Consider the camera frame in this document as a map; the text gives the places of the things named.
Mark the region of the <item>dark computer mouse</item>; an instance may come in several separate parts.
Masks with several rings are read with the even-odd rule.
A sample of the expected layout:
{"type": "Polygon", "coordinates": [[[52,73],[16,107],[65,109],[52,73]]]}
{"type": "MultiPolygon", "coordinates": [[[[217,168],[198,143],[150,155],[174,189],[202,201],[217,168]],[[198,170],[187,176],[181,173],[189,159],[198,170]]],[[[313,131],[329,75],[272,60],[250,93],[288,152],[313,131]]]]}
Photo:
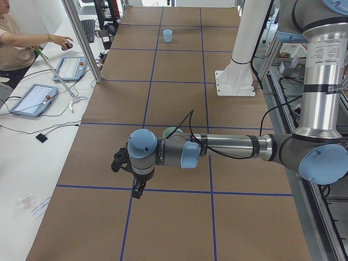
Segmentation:
{"type": "Polygon", "coordinates": [[[67,51],[68,49],[71,49],[73,47],[73,44],[71,43],[65,43],[65,48],[61,48],[62,51],[67,51]]]}

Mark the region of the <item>seated person beige shirt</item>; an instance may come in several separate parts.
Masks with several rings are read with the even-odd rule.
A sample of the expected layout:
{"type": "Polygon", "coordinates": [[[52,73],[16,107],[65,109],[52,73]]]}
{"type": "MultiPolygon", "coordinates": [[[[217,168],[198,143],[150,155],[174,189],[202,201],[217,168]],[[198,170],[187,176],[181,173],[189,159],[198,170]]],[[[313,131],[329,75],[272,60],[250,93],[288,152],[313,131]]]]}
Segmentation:
{"type": "Polygon", "coordinates": [[[24,34],[9,11],[9,1],[1,1],[1,77],[9,78],[7,84],[14,89],[37,58],[36,49],[48,42],[65,48],[65,43],[72,44],[72,39],[53,34],[24,34]]]}

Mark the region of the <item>aluminium frame post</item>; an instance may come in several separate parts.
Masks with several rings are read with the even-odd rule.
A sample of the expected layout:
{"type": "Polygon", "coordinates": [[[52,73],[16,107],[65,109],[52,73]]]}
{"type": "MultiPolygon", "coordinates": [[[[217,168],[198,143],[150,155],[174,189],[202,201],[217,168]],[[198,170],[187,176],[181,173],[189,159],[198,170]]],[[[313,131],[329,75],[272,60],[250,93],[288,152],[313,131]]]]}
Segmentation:
{"type": "Polygon", "coordinates": [[[80,47],[83,51],[83,54],[86,57],[86,60],[88,62],[88,66],[89,66],[90,71],[94,77],[94,80],[96,83],[99,83],[101,80],[101,74],[100,74],[100,71],[96,65],[96,61],[95,61],[94,55],[92,53],[92,50],[90,48],[87,37],[84,33],[84,29],[83,29],[82,24],[80,22],[77,9],[76,9],[72,0],[61,0],[61,2],[64,6],[65,12],[66,12],[69,20],[70,20],[71,26],[73,28],[75,36],[77,37],[77,40],[80,44],[80,47]]]}

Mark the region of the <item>light blue plastic cup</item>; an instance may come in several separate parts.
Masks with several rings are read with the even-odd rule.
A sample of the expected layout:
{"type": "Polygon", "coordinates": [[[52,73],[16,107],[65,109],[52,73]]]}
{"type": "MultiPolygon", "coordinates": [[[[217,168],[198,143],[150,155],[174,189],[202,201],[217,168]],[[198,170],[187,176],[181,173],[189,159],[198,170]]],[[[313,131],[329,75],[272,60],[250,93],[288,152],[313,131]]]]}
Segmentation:
{"type": "Polygon", "coordinates": [[[165,43],[170,43],[172,41],[172,30],[170,29],[163,30],[163,37],[164,37],[165,43]]]}

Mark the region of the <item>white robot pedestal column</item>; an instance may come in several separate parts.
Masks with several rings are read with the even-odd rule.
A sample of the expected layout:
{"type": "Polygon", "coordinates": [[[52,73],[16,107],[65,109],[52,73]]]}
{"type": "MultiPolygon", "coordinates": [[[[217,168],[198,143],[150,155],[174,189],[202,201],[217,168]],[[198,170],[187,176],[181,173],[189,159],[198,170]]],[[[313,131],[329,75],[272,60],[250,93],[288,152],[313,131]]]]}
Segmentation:
{"type": "Polygon", "coordinates": [[[219,96],[253,97],[252,58],[271,0],[246,0],[231,55],[231,62],[222,71],[215,71],[216,92],[219,96]]]}

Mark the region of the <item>near blue teach pendant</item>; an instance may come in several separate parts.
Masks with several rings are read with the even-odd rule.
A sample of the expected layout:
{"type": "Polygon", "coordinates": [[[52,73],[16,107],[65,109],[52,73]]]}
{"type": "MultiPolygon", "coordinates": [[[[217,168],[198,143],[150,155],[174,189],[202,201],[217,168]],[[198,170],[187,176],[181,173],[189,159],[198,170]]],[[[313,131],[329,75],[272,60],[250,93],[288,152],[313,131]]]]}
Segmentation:
{"type": "Polygon", "coordinates": [[[57,94],[58,88],[55,86],[33,84],[10,109],[10,113],[38,117],[47,109],[57,94]]]}

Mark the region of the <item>small black square pad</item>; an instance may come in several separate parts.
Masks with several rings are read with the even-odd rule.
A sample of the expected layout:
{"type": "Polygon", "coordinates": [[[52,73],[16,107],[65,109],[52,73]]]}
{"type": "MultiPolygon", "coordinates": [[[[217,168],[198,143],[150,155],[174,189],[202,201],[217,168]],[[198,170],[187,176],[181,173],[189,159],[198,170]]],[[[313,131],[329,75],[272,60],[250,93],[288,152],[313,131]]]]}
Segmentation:
{"type": "Polygon", "coordinates": [[[39,133],[35,138],[38,139],[41,143],[44,143],[48,140],[48,137],[42,133],[39,133]]]}

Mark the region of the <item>clear plastic bag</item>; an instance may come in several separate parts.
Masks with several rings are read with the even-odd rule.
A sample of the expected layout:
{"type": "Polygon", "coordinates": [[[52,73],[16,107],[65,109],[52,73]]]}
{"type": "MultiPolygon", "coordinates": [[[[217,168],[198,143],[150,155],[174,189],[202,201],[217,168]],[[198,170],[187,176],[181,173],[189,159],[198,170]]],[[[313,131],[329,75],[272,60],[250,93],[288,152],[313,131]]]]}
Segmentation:
{"type": "Polygon", "coordinates": [[[36,195],[33,192],[30,192],[26,196],[19,197],[15,201],[14,217],[19,218],[24,214],[32,211],[36,206],[36,202],[36,195]]]}

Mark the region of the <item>black keyboard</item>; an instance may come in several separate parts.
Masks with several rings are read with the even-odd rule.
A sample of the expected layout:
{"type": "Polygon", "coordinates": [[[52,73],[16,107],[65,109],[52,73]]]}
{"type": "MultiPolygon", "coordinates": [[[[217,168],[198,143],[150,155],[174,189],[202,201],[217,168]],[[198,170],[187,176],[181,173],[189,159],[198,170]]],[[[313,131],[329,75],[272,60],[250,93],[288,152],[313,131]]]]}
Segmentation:
{"type": "Polygon", "coordinates": [[[95,40],[95,21],[93,19],[81,20],[81,25],[89,43],[95,40]]]}

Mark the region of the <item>blue teach pendant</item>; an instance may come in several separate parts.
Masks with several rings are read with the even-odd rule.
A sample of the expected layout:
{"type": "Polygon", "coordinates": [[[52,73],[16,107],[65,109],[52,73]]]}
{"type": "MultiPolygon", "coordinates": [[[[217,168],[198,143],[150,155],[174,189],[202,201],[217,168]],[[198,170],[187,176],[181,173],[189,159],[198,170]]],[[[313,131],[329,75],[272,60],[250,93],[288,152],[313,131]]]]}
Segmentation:
{"type": "Polygon", "coordinates": [[[82,78],[87,68],[85,57],[63,57],[55,69],[65,82],[73,82],[82,78]]]}
{"type": "Polygon", "coordinates": [[[47,109],[57,94],[58,88],[55,86],[33,84],[10,109],[10,113],[38,117],[47,109]]]}

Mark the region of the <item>far blue teach pendant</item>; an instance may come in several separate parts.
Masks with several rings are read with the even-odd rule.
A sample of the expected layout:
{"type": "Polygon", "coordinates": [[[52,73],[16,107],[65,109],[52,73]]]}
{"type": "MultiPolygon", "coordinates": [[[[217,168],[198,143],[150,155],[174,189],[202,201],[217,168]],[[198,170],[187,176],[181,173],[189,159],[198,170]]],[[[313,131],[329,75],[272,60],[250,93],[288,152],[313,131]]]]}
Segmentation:
{"type": "Polygon", "coordinates": [[[73,82],[82,78],[87,68],[85,57],[63,57],[55,69],[65,82],[73,82]]]}

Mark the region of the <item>mint green bowl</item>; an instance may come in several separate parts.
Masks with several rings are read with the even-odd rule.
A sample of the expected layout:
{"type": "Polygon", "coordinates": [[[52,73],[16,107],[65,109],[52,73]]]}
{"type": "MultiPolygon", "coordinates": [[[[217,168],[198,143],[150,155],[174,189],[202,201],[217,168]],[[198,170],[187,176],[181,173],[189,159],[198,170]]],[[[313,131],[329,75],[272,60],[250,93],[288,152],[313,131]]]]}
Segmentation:
{"type": "Polygon", "coordinates": [[[179,132],[182,133],[183,131],[180,128],[177,127],[168,127],[163,131],[163,138],[167,138],[171,133],[179,132]]]}

